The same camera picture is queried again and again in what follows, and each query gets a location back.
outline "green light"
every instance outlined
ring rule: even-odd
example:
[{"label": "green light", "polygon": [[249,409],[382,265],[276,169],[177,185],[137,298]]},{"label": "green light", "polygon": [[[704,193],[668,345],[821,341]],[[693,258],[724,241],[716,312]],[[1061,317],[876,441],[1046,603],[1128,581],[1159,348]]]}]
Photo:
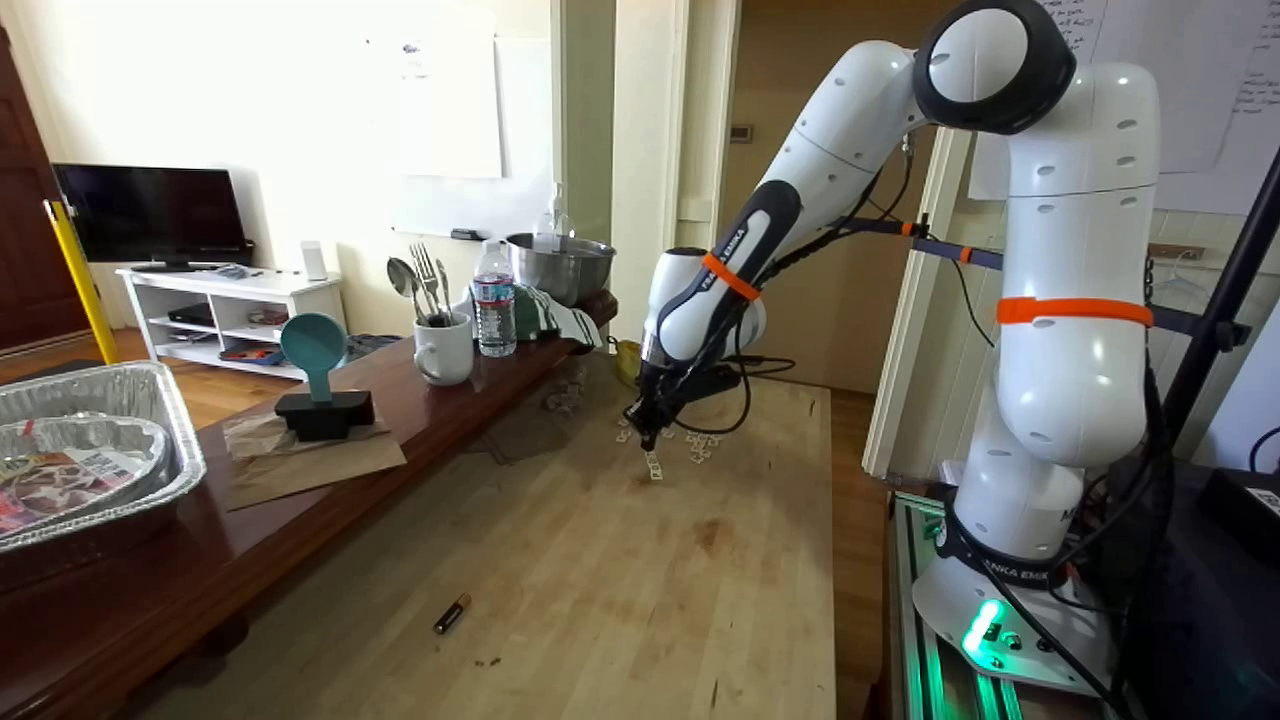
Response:
[{"label": "green light", "polygon": [[1000,617],[1004,617],[1004,601],[986,601],[986,608],[977,610],[977,620],[963,631],[963,652],[970,655],[986,652],[986,634],[988,634],[992,625],[1000,625]]}]

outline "television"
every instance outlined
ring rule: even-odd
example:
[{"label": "television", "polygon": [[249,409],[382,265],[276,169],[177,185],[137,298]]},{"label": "television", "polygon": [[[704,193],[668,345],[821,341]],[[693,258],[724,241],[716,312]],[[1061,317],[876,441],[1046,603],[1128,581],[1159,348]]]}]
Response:
[{"label": "television", "polygon": [[254,265],[232,170],[54,163],[87,258]]}]

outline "orange ring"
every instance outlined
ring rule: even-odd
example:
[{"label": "orange ring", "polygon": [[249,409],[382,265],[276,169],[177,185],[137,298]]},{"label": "orange ring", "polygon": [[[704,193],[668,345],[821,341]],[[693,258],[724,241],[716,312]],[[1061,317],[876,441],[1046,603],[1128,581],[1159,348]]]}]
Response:
[{"label": "orange ring", "polygon": [[1004,297],[998,305],[1000,323],[1036,323],[1040,317],[1099,317],[1099,318],[1128,318],[1152,329],[1147,305],[1109,298],[1109,297]]},{"label": "orange ring", "polygon": [[749,305],[756,305],[761,288],[740,279],[720,255],[704,255],[704,268],[713,277],[720,277],[720,284],[730,284],[736,297],[743,297]]}]

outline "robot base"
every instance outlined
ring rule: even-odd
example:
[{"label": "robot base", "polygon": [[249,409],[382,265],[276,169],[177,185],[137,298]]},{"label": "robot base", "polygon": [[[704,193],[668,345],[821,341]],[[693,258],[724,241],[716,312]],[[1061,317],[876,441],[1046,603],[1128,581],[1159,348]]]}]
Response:
[{"label": "robot base", "polygon": [[[1017,601],[1099,680],[1109,682],[1111,631],[1109,617],[1094,610],[1096,601],[1072,581],[1061,587],[1072,603],[1010,587]],[[1054,693],[1096,696],[1094,682],[1049,645],[1040,631],[1000,594],[992,581],[962,564],[956,554],[937,554],[912,582],[912,603],[921,620],[944,634],[977,672],[1004,676],[1017,682],[1036,682]]]}]

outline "white cup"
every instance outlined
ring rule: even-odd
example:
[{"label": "white cup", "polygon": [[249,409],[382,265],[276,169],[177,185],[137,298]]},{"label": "white cup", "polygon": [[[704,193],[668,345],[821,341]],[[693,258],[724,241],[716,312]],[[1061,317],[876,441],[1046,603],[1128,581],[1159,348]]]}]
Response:
[{"label": "white cup", "polygon": [[413,362],[428,385],[465,385],[476,369],[472,318],[465,312],[442,312],[417,323]]}]

